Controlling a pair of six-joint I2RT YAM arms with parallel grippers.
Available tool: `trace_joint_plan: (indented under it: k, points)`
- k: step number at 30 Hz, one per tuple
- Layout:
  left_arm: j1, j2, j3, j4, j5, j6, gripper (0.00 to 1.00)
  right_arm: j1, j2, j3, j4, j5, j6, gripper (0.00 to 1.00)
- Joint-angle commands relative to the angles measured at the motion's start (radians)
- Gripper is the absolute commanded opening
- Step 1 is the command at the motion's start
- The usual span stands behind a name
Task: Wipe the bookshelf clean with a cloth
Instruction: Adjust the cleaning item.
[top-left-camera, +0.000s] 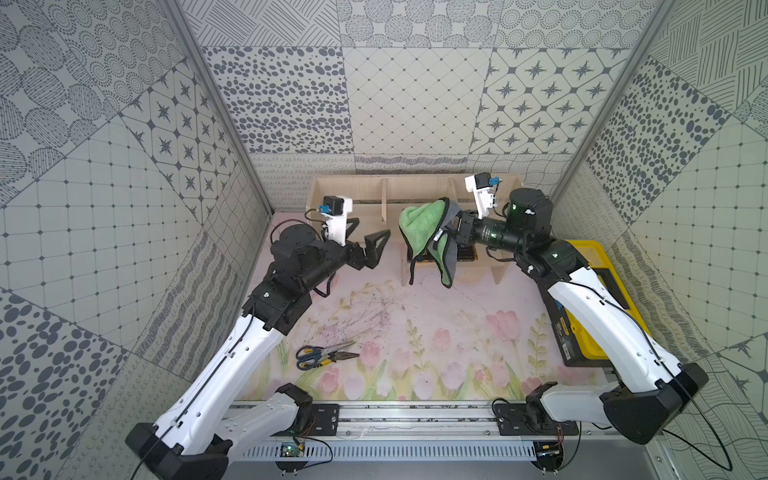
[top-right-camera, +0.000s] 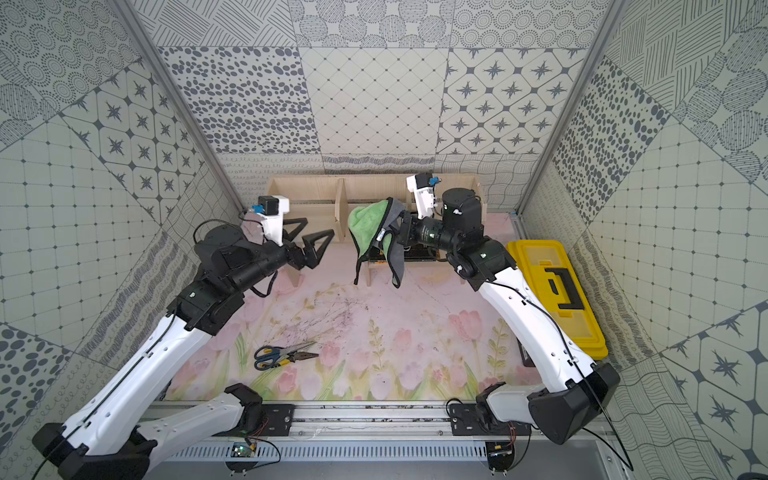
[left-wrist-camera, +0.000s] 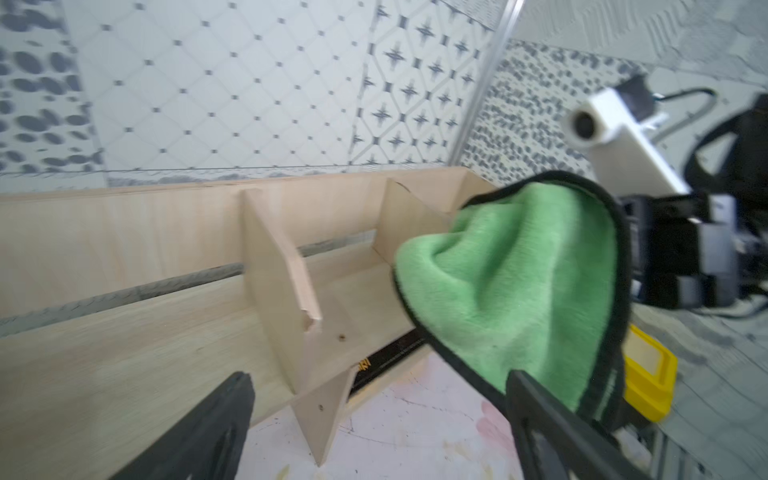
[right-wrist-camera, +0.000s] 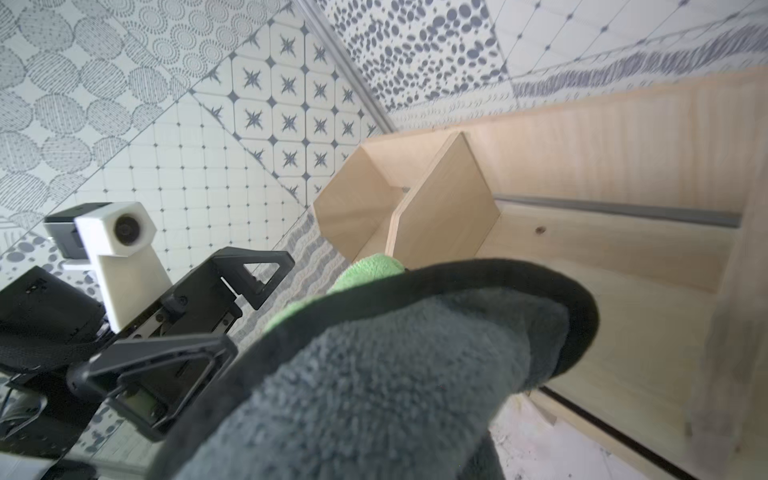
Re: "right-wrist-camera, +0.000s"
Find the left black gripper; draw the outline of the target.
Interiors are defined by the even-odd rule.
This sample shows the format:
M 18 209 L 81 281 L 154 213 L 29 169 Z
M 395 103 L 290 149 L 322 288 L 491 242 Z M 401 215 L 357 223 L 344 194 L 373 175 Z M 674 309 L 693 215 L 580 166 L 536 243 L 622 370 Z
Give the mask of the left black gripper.
M 295 266 L 287 251 L 235 247 L 211 256 L 128 327 L 112 332 L 104 303 L 35 267 L 1 293 L 3 452 L 55 459 L 101 407 L 159 442 L 235 360 L 227 335 L 235 294 L 259 310 Z M 250 265 L 276 265 L 266 282 Z

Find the grey microfibre cloth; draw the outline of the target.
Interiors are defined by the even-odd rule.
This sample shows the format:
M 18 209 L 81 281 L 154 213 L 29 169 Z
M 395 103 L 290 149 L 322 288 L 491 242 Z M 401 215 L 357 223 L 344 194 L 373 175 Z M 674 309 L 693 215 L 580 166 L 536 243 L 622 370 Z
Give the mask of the grey microfibre cloth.
M 573 368 L 599 325 L 584 286 L 525 261 L 340 278 L 239 356 L 147 475 L 500 479 L 498 410 Z

